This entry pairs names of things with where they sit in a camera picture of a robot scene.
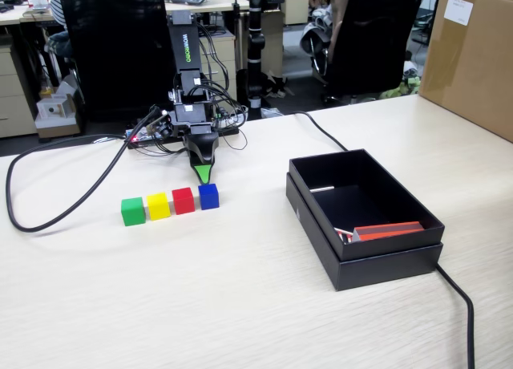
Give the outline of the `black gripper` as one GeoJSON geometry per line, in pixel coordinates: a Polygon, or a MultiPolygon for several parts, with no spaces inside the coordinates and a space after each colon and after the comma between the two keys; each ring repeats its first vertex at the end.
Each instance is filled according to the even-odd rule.
{"type": "Polygon", "coordinates": [[[210,183],[215,151],[219,146],[212,105],[192,103],[175,105],[171,112],[172,135],[184,137],[190,164],[202,185],[210,183]]]}

